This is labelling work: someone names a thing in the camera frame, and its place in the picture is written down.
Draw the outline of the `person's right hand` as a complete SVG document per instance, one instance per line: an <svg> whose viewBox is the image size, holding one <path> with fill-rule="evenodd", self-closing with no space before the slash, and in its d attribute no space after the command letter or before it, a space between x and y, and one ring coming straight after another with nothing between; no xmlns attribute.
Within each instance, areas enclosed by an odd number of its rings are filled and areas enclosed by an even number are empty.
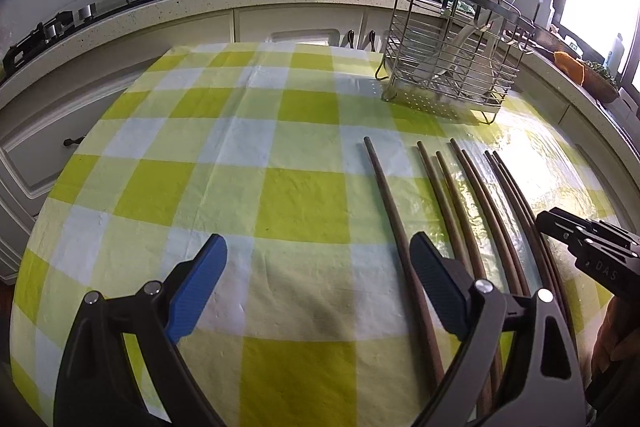
<svg viewBox="0 0 640 427"><path fill-rule="evenodd" d="M591 379L602 376L612 364L631 369L639 363L639 306L614 296L594 342Z"/></svg>

